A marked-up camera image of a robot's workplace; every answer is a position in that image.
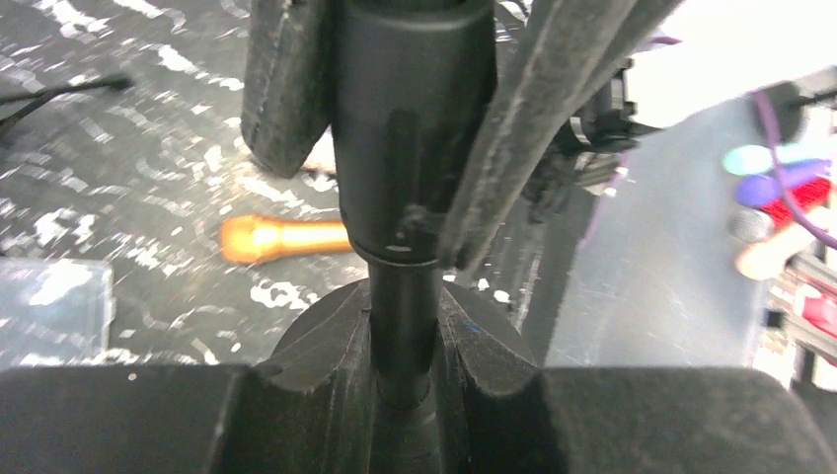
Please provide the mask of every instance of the red object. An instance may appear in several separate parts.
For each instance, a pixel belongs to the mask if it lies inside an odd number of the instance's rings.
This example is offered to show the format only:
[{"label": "red object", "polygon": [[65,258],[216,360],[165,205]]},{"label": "red object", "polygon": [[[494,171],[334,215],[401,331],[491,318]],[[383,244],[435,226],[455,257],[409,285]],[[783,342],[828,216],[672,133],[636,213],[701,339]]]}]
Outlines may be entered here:
[{"label": "red object", "polygon": [[[802,318],[816,329],[832,338],[837,338],[837,303],[833,299],[828,297],[806,298]],[[830,360],[828,363],[837,367],[837,363]]]},{"label": "red object", "polygon": [[[824,205],[828,200],[828,194],[830,192],[831,180],[828,178],[817,178],[791,191],[794,201],[805,213],[808,213],[815,207]],[[773,219],[776,232],[779,232],[794,222],[794,215],[791,214],[791,210],[788,209],[788,206],[785,205],[781,198],[765,205],[761,210]]]}]

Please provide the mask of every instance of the black foam pad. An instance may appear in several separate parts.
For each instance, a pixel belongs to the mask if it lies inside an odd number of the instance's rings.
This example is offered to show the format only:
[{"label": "black foam pad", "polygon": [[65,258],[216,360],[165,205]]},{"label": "black foam pad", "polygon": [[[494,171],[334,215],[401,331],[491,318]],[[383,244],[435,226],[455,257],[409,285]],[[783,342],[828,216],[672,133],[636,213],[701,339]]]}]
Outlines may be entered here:
[{"label": "black foam pad", "polygon": [[241,131],[253,160],[292,178],[330,119],[336,2],[254,0]]},{"label": "black foam pad", "polygon": [[834,473],[799,399],[747,369],[547,369],[570,473]]},{"label": "black foam pad", "polygon": [[837,393],[808,382],[795,382],[794,393],[803,401],[828,445],[837,453]]}]

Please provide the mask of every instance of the clear plastic container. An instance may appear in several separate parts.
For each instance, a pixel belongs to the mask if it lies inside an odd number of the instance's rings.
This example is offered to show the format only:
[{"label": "clear plastic container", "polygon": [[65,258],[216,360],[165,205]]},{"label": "clear plastic container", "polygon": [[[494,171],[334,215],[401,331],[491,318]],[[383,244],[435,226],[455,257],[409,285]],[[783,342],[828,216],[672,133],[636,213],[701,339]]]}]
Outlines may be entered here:
[{"label": "clear plastic container", "polygon": [[108,346],[113,269],[0,258],[0,370],[90,363]]}]

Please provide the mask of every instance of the green object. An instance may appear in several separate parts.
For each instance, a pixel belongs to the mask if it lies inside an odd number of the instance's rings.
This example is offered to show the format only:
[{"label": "green object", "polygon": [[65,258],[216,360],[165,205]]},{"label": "green object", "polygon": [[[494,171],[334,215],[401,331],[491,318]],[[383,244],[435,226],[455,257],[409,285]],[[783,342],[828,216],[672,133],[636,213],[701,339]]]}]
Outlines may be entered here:
[{"label": "green object", "polygon": [[[792,165],[807,160],[830,158],[835,145],[830,142],[798,142],[779,146],[779,161],[783,165]],[[726,153],[723,167],[736,176],[749,176],[766,173],[773,169],[773,158],[767,147],[744,145]]]}]

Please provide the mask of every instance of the red brush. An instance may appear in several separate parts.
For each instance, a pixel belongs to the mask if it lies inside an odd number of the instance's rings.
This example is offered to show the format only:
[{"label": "red brush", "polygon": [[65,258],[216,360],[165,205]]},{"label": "red brush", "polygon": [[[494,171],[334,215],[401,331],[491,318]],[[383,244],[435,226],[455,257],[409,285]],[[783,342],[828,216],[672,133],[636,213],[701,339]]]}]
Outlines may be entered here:
[{"label": "red brush", "polygon": [[[802,212],[809,212],[815,207],[824,205],[828,201],[829,193],[831,193],[831,180],[827,178],[817,178],[792,191],[794,201],[799,204]],[[794,222],[794,216],[791,214],[791,210],[788,209],[788,206],[785,205],[781,198],[765,205],[761,210],[773,219],[773,224],[777,232]]]}]

